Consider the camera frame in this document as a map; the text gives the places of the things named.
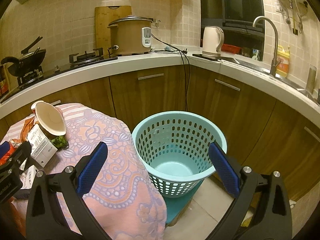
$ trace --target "teal stool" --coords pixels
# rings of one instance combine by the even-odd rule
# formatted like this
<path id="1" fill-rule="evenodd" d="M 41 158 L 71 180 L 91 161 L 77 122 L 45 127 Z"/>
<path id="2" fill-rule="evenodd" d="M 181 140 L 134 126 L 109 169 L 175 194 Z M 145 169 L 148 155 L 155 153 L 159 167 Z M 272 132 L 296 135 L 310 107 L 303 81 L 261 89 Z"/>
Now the teal stool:
<path id="1" fill-rule="evenodd" d="M 179 218 L 187 210 L 193 195 L 196 193 L 203 181 L 204 180 L 201 180 L 192 190 L 190 190 L 187 194 L 181 197 L 163 197 L 167 206 L 167 221 L 165 223 L 166 226 L 172 227 L 178 222 Z"/>

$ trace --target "electric kettle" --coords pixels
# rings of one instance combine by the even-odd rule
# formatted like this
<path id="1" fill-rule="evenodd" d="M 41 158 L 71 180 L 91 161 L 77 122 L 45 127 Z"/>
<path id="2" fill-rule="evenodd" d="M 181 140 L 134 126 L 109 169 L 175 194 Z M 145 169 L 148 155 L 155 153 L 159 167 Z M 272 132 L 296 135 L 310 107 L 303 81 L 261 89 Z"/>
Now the electric kettle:
<path id="1" fill-rule="evenodd" d="M 203 33 L 202 54 L 210 56 L 220 56 L 221 47 L 224 42 L 224 33 L 220 27 L 207 26 Z"/>

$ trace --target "drawer handle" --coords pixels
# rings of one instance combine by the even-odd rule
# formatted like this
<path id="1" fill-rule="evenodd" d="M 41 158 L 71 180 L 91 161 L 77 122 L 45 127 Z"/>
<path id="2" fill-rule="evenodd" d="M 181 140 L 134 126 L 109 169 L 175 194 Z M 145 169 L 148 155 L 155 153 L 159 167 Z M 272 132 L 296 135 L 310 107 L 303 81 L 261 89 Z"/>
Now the drawer handle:
<path id="1" fill-rule="evenodd" d="M 155 75 L 150 75 L 150 76 L 145 76 L 145 77 L 140 77 L 140 78 L 138 78 L 138 80 L 147 79 L 147 78 L 152 78 L 152 77 L 161 77 L 161 76 L 164 76 L 164 73 L 155 74 Z"/>
<path id="2" fill-rule="evenodd" d="M 58 101 L 51 103 L 51 105 L 56 106 L 57 104 L 60 104 L 60 103 L 61 103 L 61 100 L 58 100 Z"/>
<path id="3" fill-rule="evenodd" d="M 315 138 L 318 142 L 320 142 L 320 138 L 313 132 L 313 131 L 311 131 L 308 127 L 304 127 L 304 129 L 308 132 L 308 133 L 310 133 L 310 135 L 313 137 L 313 138 Z"/>
<path id="4" fill-rule="evenodd" d="M 237 88 L 237 87 L 235 87 L 235 86 L 233 86 L 233 85 L 230 85 L 230 84 L 228 84 L 228 83 L 225 83 L 225 82 L 223 82 L 223 81 L 221 81 L 221 80 L 219 80 L 219 79 L 215 79 L 214 81 L 217 82 L 217 83 L 219 83 L 219 84 L 221 84 L 221 85 L 227 86 L 227 87 L 232 88 L 232 89 L 237 90 L 237 91 L 240 91 L 240 88 Z"/>

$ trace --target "cabinet door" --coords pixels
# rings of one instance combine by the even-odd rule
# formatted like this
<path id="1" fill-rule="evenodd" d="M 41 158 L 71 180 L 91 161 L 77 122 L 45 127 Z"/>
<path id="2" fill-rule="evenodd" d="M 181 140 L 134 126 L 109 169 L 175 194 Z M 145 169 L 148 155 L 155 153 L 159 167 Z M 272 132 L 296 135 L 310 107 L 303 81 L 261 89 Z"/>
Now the cabinet door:
<path id="1" fill-rule="evenodd" d="M 109 77 L 100 78 L 69 87 L 47 95 L 43 98 L 39 98 L 38 100 L 43 100 L 48 103 L 61 100 L 62 104 L 81 103 L 87 107 L 112 117 L 116 116 L 112 103 Z M 7 115 L 5 117 L 7 124 L 11 126 L 30 115 L 30 108 L 34 102 L 31 102 Z"/>
<path id="2" fill-rule="evenodd" d="M 0 119 L 0 142 L 9 130 L 9 126 L 4 118 Z"/>
<path id="3" fill-rule="evenodd" d="M 202 68 L 192 68 L 188 109 L 215 123 L 227 139 L 227 154 L 242 164 L 265 128 L 276 99 Z"/>
<path id="4" fill-rule="evenodd" d="M 116 117 L 130 131 L 146 117 L 185 109 L 183 66 L 166 66 L 110 76 Z"/>
<path id="5" fill-rule="evenodd" d="M 297 201 L 320 179 L 320 130 L 277 101 L 270 120 L 245 166 L 261 174 L 279 171 L 289 198 Z"/>

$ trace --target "pink tablecloth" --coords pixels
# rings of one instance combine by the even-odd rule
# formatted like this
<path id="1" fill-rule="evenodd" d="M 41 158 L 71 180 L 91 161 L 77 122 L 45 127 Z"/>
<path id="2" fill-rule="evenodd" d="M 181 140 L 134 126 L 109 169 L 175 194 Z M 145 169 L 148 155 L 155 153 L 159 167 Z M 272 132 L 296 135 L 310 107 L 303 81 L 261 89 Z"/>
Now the pink tablecloth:
<path id="1" fill-rule="evenodd" d="M 67 125 L 69 148 L 57 152 L 44 168 L 49 173 L 75 166 L 100 141 L 108 145 L 108 158 L 90 193 L 83 196 L 104 230 L 113 240 L 163 239 L 166 206 L 149 180 L 135 151 L 128 127 L 120 120 L 78 103 L 59 106 Z M 3 141 L 18 138 L 24 120 L 11 126 Z M 63 200 L 60 205 L 70 228 L 79 232 Z M 27 201 L 15 201 L 25 217 Z"/>

